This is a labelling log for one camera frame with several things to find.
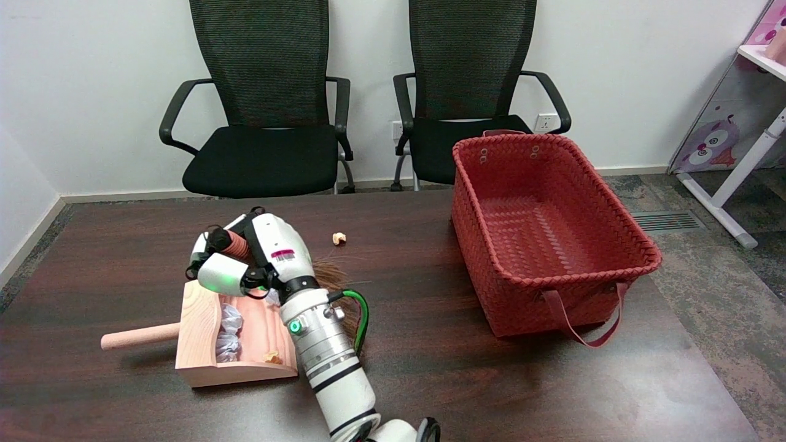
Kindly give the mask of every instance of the baseboard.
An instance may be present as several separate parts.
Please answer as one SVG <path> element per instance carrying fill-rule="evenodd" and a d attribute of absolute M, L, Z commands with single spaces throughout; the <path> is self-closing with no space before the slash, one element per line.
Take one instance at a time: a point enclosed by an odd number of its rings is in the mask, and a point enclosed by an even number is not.
<path fill-rule="evenodd" d="M 64 207 L 65 202 L 62 200 L 62 198 L 57 198 L 49 211 L 45 213 L 44 216 L 39 220 L 39 223 L 35 229 L 30 232 L 28 237 L 24 240 L 24 242 L 22 242 L 22 245 L 20 245 L 17 251 L 11 256 L 11 259 L 6 264 L 6 266 L 2 269 L 2 271 L 0 271 L 0 287 L 4 286 L 11 279 L 13 274 L 16 273 L 16 271 L 19 269 L 28 255 L 30 255 L 30 252 L 33 251 L 35 245 L 39 243 L 41 237 L 44 236 L 46 230 L 49 229 L 54 219 L 57 218 Z"/>
<path fill-rule="evenodd" d="M 601 176 L 620 176 L 620 175 L 658 175 L 665 174 L 669 170 L 668 164 L 663 166 L 639 166 L 634 168 L 598 168 L 596 169 Z M 369 179 L 363 181 L 355 181 L 354 185 L 358 189 L 376 189 L 380 187 L 390 187 L 393 183 L 393 178 L 389 179 Z M 345 182 L 339 183 L 339 188 L 345 185 Z M 411 178 L 402 178 L 401 184 L 404 187 L 412 186 Z M 429 182 L 421 181 L 421 185 L 428 186 Z"/>
<path fill-rule="evenodd" d="M 639 166 L 635 168 L 596 168 L 601 176 L 620 176 L 620 175 L 665 175 L 669 171 L 669 165 L 663 166 Z"/>
<path fill-rule="evenodd" d="M 635 168 L 598 168 L 597 171 L 603 176 L 619 175 L 654 175 L 665 174 L 668 165 L 663 166 L 642 166 Z M 379 189 L 390 187 L 393 178 L 388 179 L 366 179 L 357 180 L 354 185 L 358 189 Z M 412 186 L 412 179 L 401 180 L 404 187 Z M 421 181 L 422 185 L 428 186 L 430 183 Z M 345 186 L 345 182 L 339 182 L 339 188 Z M 143 200 L 166 200 L 170 198 L 200 198 L 204 195 L 191 193 L 188 190 L 156 190 L 152 192 L 123 192 L 123 193 L 72 193 L 61 197 L 65 204 L 79 203 L 101 203 L 112 201 L 143 201 Z"/>
<path fill-rule="evenodd" d="M 204 195 L 188 190 L 156 190 L 152 192 L 122 193 L 71 193 L 61 196 L 65 204 L 103 203 L 113 201 L 167 200 L 171 198 L 204 198 Z"/>

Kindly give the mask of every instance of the chair armrest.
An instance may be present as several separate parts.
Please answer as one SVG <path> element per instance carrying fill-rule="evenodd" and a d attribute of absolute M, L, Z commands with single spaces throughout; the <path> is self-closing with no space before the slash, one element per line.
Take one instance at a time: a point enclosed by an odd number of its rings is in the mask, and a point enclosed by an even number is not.
<path fill-rule="evenodd" d="M 352 148 L 349 146 L 349 139 L 347 138 L 347 120 L 349 119 L 349 92 L 350 81 L 349 79 L 341 77 L 325 77 L 326 81 L 333 81 L 336 83 L 336 138 L 344 151 L 344 159 L 352 161 L 354 155 Z"/>
<path fill-rule="evenodd" d="M 571 114 L 567 111 L 567 106 L 565 105 L 565 101 L 562 99 L 562 95 L 554 86 L 554 82 L 551 81 L 551 78 L 543 72 L 533 72 L 533 71 L 521 71 L 522 76 L 533 76 L 543 85 L 543 89 L 549 95 L 549 99 L 551 100 L 552 104 L 554 105 L 554 109 L 556 109 L 556 114 L 560 116 L 560 127 L 554 131 L 549 132 L 550 134 L 564 134 L 571 128 Z"/>
<path fill-rule="evenodd" d="M 167 111 L 163 115 L 163 120 L 161 120 L 161 126 L 158 128 L 158 136 L 161 138 L 161 142 L 165 145 L 171 145 L 178 149 L 183 149 L 186 152 L 196 156 L 199 151 L 191 147 L 190 145 L 185 144 L 184 142 L 179 142 L 172 138 L 172 127 L 174 127 L 174 121 L 178 118 L 178 114 L 180 113 L 180 109 L 183 107 L 183 103 L 185 103 L 185 99 L 191 93 L 191 90 L 197 84 L 204 84 L 204 83 L 213 83 L 212 79 L 191 79 L 188 81 L 183 82 L 180 85 L 177 92 L 174 93 L 174 97 L 172 97 L 172 101 L 169 102 L 169 107 L 167 107 Z"/>
<path fill-rule="evenodd" d="M 393 87 L 395 88 L 396 100 L 399 102 L 399 115 L 401 116 L 403 130 L 399 144 L 395 148 L 395 154 L 399 156 L 404 154 L 404 145 L 410 139 L 415 128 L 415 121 L 412 117 L 412 104 L 410 103 L 410 89 L 406 86 L 406 79 L 412 78 L 415 78 L 415 72 L 393 77 Z"/>

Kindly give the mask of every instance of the chair leg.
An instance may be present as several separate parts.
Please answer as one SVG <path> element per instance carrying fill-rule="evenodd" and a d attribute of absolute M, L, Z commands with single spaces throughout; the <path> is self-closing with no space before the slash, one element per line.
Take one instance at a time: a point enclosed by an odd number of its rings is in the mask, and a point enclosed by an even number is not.
<path fill-rule="evenodd" d="M 404 187 L 401 185 L 401 166 L 404 165 L 406 153 L 399 157 L 399 162 L 395 165 L 395 175 L 393 175 L 393 184 L 391 184 L 391 192 L 401 192 Z"/>
<path fill-rule="evenodd" d="M 336 192 L 334 193 L 354 193 L 354 179 L 352 178 L 352 170 L 346 160 L 339 160 L 344 166 L 344 171 L 347 173 L 347 185 L 341 191 L 338 191 L 338 183 L 336 183 Z"/>
<path fill-rule="evenodd" d="M 412 171 L 412 189 L 415 192 L 421 191 L 421 181 L 417 179 L 417 174 L 415 174 L 415 171 Z"/>

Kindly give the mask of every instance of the floor vent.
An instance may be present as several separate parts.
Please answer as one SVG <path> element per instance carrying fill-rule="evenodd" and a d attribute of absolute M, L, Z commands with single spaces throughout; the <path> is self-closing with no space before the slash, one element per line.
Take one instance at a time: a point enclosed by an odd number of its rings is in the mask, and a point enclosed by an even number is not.
<path fill-rule="evenodd" d="M 706 230 L 707 227 L 689 210 L 669 212 L 633 212 L 631 213 L 642 229 L 648 234 L 674 234 L 677 232 L 695 232 Z"/>

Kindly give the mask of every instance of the mesh chair back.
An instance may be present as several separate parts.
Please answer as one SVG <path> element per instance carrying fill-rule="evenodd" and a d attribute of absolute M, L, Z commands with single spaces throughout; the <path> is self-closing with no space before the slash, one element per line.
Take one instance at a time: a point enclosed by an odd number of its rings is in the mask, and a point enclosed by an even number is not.
<path fill-rule="evenodd" d="M 190 0 L 232 125 L 328 124 L 328 0 Z"/>
<path fill-rule="evenodd" d="M 415 116 L 508 115 L 537 0 L 410 0 Z"/>

